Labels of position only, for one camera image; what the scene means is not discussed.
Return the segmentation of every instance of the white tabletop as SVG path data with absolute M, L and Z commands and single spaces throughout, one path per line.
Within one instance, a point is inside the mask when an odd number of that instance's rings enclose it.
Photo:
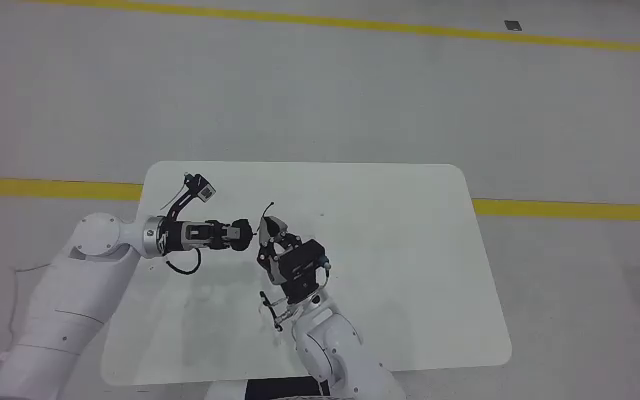
M 499 365 L 511 342 L 462 172 L 450 165 L 161 162 L 145 179 L 139 214 L 160 215 L 183 174 L 217 193 L 181 220 L 248 218 L 262 210 L 333 269 L 327 286 L 365 346 L 391 370 Z M 307 375 L 289 324 L 278 334 L 258 293 L 281 290 L 244 252 L 203 251 L 192 276 L 143 260 L 109 325 L 102 374 L 112 385 Z M 190 268 L 195 252 L 171 254 Z

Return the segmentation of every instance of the black base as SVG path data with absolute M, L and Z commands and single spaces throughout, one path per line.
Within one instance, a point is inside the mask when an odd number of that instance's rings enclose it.
M 321 383 L 324 394 L 320 393 L 318 381 L 311 376 L 278 379 L 251 379 L 247 382 L 245 400 L 271 400 L 293 396 L 328 396 L 329 385 Z

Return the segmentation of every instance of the cable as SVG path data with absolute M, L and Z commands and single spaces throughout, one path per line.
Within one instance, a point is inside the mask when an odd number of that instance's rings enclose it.
M 264 211 L 262 212 L 262 215 L 260 216 L 260 221 L 262 221 L 262 218 L 264 218 L 264 215 L 267 213 L 267 210 L 269 208 L 271 208 L 272 205 L 274 205 L 276 203 L 274 203 L 273 201 L 271 203 L 269 203 L 269 205 L 267 206 L 267 208 L 264 209 Z M 253 235 L 257 235 L 258 232 L 260 231 L 260 222 L 258 222 L 258 229 L 256 229 L 256 233 L 254 233 Z
M 47 264 L 37 265 L 35 267 L 25 268 L 25 269 L 15 269 L 15 268 L 9 267 L 9 269 L 13 273 L 12 274 L 13 275 L 13 300 L 11 303 L 11 312 L 9 314 L 9 322 L 7 323 L 7 330 L 9 331 L 9 336 L 10 336 L 9 347 L 5 351 L 9 351 L 13 347 L 13 343 L 16 337 L 16 333 L 13 330 L 13 321 L 16 318 L 16 309 L 18 308 L 18 274 L 20 272 L 35 271 L 37 269 L 48 267 L 49 265 L 50 264 L 47 263 Z
M 186 183 L 183 183 L 183 184 L 182 184 L 182 187 L 180 188 L 180 190 L 178 190 L 178 193 L 176 193 L 176 195 L 175 195 L 175 196 L 173 196 L 173 197 L 171 198 L 171 200 L 169 200 L 169 201 L 167 202 L 167 204 L 165 204 L 164 206 L 162 206 L 162 208 L 160 209 L 160 211 L 162 211 L 162 210 L 164 210 L 165 208 L 167 208 L 167 206 L 168 206 L 169 204 L 171 204 L 171 202 L 173 202 L 173 201 L 176 199 L 176 197 L 178 197 L 178 195 L 182 192 L 182 189 L 184 189 L 184 187 L 185 187 L 185 186 L 186 186 Z
M 177 268 L 175 265 L 171 264 L 171 261 L 169 260 L 165 260 L 165 262 L 167 263 L 167 265 L 169 266 L 169 268 L 171 268 L 172 270 L 176 271 L 177 273 L 181 274 L 181 275 L 191 275 L 194 274 L 198 268 L 200 268 L 200 264 L 202 263 L 202 254 L 200 254 L 200 249 L 199 248 L 195 248 L 196 252 L 198 253 L 198 263 L 196 264 L 196 266 L 189 270 L 189 271 L 185 271 L 183 269 Z

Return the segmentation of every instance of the black cable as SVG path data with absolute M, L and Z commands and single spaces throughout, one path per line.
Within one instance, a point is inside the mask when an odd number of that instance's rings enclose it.
M 185 271 L 183 269 L 177 268 L 175 265 L 171 264 L 171 261 L 169 260 L 165 260 L 165 262 L 167 263 L 169 268 L 176 271 L 177 273 L 181 275 L 191 275 L 191 274 L 194 274 L 198 270 L 198 268 L 200 268 L 200 264 L 202 263 L 202 255 L 200 254 L 200 249 L 197 247 L 196 247 L 196 252 L 198 253 L 198 263 L 192 270 L 189 270 L 189 271 Z
M 272 205 L 274 205 L 276 203 L 274 203 L 273 201 L 271 203 L 269 203 L 269 205 L 267 206 L 267 208 L 264 209 L 264 211 L 262 212 L 262 215 L 260 216 L 260 220 L 262 221 L 262 218 L 264 218 L 264 215 L 267 213 L 267 210 L 269 208 L 271 208 Z M 258 232 L 260 231 L 260 222 L 258 222 L 258 229 L 256 229 L 256 233 L 254 233 L 253 235 L 257 235 Z

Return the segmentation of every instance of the table surface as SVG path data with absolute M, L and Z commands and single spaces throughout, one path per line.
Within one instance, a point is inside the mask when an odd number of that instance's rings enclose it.
M 248 218 L 263 209 L 333 265 L 328 292 L 393 371 L 500 365 L 511 356 L 489 262 L 462 172 L 451 165 L 160 162 L 139 215 L 161 215 L 183 174 L 217 193 L 181 220 Z M 273 329 L 258 293 L 281 297 L 244 252 L 203 251 L 192 276 L 142 260 L 113 316 L 102 357 L 117 386 L 307 375 L 290 324 Z M 195 252 L 171 254 L 191 268 Z

